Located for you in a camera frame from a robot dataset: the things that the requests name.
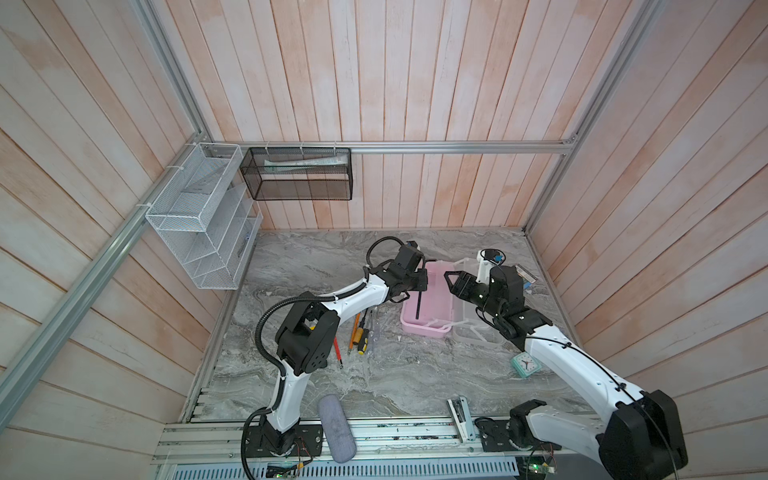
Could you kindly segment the pink plastic tool box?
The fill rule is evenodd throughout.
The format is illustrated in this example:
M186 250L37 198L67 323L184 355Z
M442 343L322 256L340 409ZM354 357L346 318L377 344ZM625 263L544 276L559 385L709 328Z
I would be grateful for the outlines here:
M437 339L450 337L478 347L490 348L505 343L495 329L477 317L474 305L450 293L444 278L445 272L454 270L476 274L478 262L475 259L430 262L427 269L428 289L422 294L420 319L415 319L417 294L412 294L401 310L400 322L405 333Z

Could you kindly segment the orange handled screwdriver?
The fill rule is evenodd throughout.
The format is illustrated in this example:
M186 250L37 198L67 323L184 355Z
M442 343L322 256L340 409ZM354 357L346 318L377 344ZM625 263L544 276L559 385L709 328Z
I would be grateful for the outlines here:
M360 330L360 321L361 321L361 313L358 313L354 318L354 323L352 326L350 339L348 343L348 349L352 350L352 348L356 345L358 342L358 331Z

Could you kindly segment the red handled screwdriver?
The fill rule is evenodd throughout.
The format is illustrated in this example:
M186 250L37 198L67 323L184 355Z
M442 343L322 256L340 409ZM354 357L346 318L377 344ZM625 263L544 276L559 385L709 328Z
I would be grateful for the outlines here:
M337 359L337 361L339 363L339 367L343 368L344 364L343 364L343 358L342 358L342 355L341 355L341 349L340 349L340 346L339 346L338 339L336 337L333 338L333 347L334 347L335 357L336 357L336 359Z

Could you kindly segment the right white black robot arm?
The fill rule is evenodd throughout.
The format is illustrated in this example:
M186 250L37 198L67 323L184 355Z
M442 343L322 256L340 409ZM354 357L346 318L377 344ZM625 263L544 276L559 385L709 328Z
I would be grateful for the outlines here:
M511 409L509 441L519 449L557 444L601 464L614 479L678 476L689 462L679 411L666 393L643 390L575 345L549 318L528 307L515 268L492 267L484 280L444 275L450 293L481 320L576 391L598 415L587 421L540 400Z

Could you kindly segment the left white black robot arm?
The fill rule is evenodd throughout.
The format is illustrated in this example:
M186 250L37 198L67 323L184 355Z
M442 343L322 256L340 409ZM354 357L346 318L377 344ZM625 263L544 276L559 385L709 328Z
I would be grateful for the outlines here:
M310 375L327 366L338 327L365 310L399 303L427 289L426 257L414 241L385 236L373 243L399 246L394 258L375 265L374 247L366 252L363 278L342 290L317 295L304 292L268 308L257 322L254 344L277 367L271 404L251 413L242 428L240 454L286 456L300 451L296 426Z

